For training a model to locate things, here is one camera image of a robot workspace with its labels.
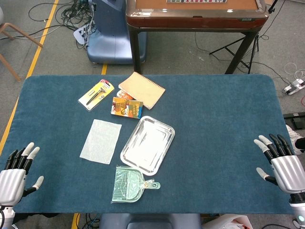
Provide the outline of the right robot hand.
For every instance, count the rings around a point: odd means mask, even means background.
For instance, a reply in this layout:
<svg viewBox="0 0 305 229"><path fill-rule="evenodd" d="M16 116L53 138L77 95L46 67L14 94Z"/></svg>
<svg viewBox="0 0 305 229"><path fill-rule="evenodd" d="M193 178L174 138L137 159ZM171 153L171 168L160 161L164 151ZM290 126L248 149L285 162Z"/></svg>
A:
<svg viewBox="0 0 305 229"><path fill-rule="evenodd" d="M269 135L270 138L259 135L254 143L261 149L271 165L273 176L264 172L261 168L256 171L259 176L288 194L304 193L305 171L296 155L293 154L289 143L281 135Z"/></svg>

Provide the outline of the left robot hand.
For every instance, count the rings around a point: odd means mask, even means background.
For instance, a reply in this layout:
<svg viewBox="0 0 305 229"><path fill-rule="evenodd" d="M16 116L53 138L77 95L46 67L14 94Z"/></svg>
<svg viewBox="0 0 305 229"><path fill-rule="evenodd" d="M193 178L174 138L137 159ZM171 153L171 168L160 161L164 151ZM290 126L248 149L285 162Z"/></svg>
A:
<svg viewBox="0 0 305 229"><path fill-rule="evenodd" d="M27 175L34 158L40 148L30 142L25 148L13 151L0 172L0 205L2 207L13 207L20 200L38 190L44 176L40 176L36 183L29 188L25 188Z"/></svg>

